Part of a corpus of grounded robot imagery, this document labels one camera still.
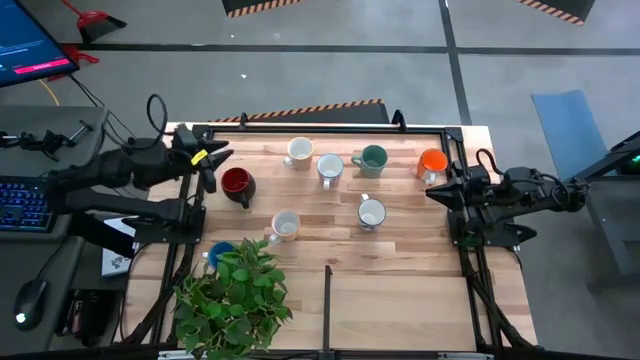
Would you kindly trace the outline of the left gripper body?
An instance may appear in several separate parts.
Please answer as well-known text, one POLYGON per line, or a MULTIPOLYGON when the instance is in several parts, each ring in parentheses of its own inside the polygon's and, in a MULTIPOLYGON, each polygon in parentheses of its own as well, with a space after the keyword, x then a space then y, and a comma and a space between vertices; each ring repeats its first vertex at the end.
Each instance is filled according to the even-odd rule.
POLYGON ((184 123, 176 126, 172 138, 172 166, 180 173, 188 171, 202 171, 209 167, 208 155, 196 166, 191 164, 191 158, 200 150, 205 150, 205 139, 202 135, 196 136, 184 123))

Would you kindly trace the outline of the orange mug white handle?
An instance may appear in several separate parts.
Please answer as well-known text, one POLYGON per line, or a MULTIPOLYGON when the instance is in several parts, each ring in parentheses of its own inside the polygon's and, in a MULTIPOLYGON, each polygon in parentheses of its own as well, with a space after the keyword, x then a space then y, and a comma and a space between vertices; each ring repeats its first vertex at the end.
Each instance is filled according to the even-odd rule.
POLYGON ((442 150, 427 149, 419 157, 416 176, 427 186, 431 186, 436 182, 438 175, 446 171, 447 167, 448 158, 442 150))

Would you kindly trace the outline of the black mug red interior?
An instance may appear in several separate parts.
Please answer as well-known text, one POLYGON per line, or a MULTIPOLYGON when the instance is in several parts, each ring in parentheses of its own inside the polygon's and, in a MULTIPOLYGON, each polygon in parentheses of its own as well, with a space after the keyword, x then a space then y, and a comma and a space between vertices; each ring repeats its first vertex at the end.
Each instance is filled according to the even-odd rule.
POLYGON ((221 187, 229 200, 241 204, 244 209, 250 208, 256 182, 247 170, 239 167, 227 170, 221 178, 221 187))

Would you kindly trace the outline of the green mug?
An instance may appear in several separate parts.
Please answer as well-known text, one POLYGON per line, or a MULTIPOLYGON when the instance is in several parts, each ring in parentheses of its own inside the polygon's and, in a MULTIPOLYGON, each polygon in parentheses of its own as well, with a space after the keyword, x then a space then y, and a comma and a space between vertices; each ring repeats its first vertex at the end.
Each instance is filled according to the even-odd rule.
POLYGON ((386 150, 379 145, 368 145, 360 155, 351 157, 351 162, 365 178, 379 178, 388 161, 386 150))

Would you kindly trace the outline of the navy patterned white mug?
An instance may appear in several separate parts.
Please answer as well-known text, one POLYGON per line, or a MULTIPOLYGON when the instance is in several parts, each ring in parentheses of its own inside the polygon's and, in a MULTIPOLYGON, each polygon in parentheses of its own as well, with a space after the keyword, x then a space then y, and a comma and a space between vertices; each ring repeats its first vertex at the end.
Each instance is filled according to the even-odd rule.
POLYGON ((363 231, 375 231, 386 219, 384 204, 368 194, 360 195, 358 207, 359 226, 363 231))

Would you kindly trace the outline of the cream yellow mug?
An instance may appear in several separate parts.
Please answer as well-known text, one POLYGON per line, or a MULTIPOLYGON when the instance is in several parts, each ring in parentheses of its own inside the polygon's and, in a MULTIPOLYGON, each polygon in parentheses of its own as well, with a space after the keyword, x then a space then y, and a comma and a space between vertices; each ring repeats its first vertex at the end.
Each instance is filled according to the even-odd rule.
POLYGON ((287 156, 283 159, 286 167, 308 170, 314 153, 312 141, 306 137, 295 137, 287 145, 287 156))

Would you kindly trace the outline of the yellow dotted white mug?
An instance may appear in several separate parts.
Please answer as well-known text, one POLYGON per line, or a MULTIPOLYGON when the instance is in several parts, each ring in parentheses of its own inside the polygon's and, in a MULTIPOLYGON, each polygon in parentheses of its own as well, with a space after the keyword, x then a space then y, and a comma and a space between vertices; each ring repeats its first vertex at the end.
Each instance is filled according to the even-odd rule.
POLYGON ((297 213, 283 210, 272 218, 273 233, 269 237, 271 244, 296 240, 300 229, 300 218, 297 213))

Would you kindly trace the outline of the blue mug white handle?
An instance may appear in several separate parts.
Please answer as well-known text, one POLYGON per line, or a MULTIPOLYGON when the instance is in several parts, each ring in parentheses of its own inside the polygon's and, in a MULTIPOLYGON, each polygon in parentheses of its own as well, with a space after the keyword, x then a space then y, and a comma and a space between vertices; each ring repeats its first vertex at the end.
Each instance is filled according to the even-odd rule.
POLYGON ((218 256, 233 252, 235 247, 230 242, 217 242, 206 252, 203 252, 201 258, 204 260, 203 270, 207 272, 209 269, 216 269, 218 264, 218 256))

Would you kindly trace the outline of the red lattice patterned mug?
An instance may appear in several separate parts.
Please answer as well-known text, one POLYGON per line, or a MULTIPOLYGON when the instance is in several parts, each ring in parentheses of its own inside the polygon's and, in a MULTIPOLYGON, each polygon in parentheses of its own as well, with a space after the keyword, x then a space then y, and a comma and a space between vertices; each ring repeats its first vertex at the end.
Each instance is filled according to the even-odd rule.
POLYGON ((337 185, 344 171, 344 162, 337 154, 322 155, 317 162, 317 172, 324 190, 337 185))

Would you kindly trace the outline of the grey metal rod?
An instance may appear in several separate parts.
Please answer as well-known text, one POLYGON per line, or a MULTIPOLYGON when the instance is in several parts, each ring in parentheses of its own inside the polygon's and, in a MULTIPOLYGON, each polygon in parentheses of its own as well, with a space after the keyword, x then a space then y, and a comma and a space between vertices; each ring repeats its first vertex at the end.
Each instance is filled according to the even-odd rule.
POLYGON ((79 123, 81 127, 71 137, 68 138, 69 144, 75 145, 83 134, 94 131, 94 127, 86 121, 80 120, 79 123))

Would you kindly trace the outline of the white printed box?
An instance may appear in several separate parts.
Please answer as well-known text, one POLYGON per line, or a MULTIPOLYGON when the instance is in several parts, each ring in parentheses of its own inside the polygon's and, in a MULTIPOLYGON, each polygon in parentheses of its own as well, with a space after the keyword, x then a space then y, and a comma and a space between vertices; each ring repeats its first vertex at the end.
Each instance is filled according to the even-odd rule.
MULTIPOLYGON (((123 234, 135 236, 136 230, 123 222, 124 217, 107 219, 104 223, 123 234)), ((103 277, 113 277, 129 271, 131 259, 106 248, 102 249, 101 275, 103 277)))

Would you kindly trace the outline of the red plastic tool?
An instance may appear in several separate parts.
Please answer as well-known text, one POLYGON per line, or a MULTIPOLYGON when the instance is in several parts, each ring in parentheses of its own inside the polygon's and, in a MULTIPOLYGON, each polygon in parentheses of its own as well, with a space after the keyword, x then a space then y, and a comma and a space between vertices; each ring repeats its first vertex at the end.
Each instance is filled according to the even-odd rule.
POLYGON ((100 62, 98 57, 80 51, 77 45, 62 44, 61 47, 64 53, 77 65, 78 69, 80 69, 83 64, 97 64, 100 62))

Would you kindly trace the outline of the computer monitor blue screen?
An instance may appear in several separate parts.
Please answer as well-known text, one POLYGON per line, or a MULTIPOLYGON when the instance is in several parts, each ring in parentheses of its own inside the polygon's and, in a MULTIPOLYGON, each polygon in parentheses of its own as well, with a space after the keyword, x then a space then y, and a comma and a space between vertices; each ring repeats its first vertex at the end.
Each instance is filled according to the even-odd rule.
POLYGON ((0 88, 78 70, 19 0, 0 0, 0 88))

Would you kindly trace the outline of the black computer mouse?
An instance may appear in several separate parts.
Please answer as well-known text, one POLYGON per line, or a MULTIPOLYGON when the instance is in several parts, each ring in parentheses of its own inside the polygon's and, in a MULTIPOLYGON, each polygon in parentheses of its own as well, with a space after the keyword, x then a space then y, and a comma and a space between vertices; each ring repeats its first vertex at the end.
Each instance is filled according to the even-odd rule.
POLYGON ((33 279, 19 289, 13 307, 15 326, 21 331, 35 328, 43 318, 48 282, 33 279))

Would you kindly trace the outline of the black aluminium rig frame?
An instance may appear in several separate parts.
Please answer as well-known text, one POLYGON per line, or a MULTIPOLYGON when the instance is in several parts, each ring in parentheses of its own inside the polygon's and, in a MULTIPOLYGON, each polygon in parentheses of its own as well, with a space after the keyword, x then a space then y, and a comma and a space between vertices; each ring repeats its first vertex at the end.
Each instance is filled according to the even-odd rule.
POLYGON ((487 127, 415 125, 400 132, 393 125, 280 124, 274 132, 263 125, 240 132, 222 124, 216 135, 234 151, 229 165, 248 170, 257 192, 249 209, 220 193, 205 197, 205 226, 191 272, 201 273, 201 255, 215 243, 267 239, 276 213, 297 213, 297 239, 270 247, 286 276, 285 303, 293 313, 274 336, 274 350, 322 348, 325 265, 333 271, 331 349, 472 351, 478 338, 494 338, 490 312, 463 277, 446 210, 425 196, 425 184, 413 172, 430 148, 444 147, 466 160, 491 149, 487 127), (379 145, 389 162, 377 179, 348 165, 338 185, 324 190, 315 170, 284 166, 287 145, 297 136, 309 138, 317 155, 335 153, 343 160, 379 145), (361 194, 386 208, 375 231, 359 226, 361 194))

